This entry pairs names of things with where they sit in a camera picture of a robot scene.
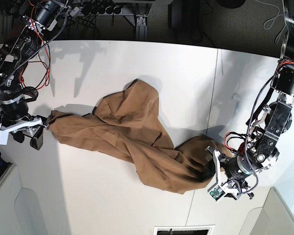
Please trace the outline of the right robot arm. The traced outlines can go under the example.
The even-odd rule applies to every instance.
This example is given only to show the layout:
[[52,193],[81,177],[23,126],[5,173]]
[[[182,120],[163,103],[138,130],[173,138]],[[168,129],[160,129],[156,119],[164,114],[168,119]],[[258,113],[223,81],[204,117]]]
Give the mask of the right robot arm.
[[0,48],[0,145],[9,136],[19,143],[30,138],[30,146],[40,150],[47,119],[29,113],[28,103],[37,100],[39,88],[47,85],[51,63],[45,63],[46,73],[36,86],[24,83],[24,71],[41,50],[50,61],[49,43],[43,33],[52,30],[59,16],[68,16],[69,0],[7,0],[8,15],[20,20],[21,28]]

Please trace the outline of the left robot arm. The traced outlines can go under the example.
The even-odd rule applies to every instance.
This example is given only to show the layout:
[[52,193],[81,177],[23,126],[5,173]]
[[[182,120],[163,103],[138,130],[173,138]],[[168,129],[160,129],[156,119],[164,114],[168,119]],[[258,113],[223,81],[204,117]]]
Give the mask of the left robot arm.
[[247,194],[253,198],[254,187],[246,178],[269,169],[278,159],[276,144],[292,124],[294,104],[294,0],[285,0],[284,22],[287,28],[280,59],[273,76],[265,83],[270,89],[260,105],[254,104],[247,120],[245,134],[228,132],[224,146],[233,154],[227,156],[216,147],[208,146],[212,156],[206,170],[216,177],[208,193],[215,201],[225,197],[235,200]]

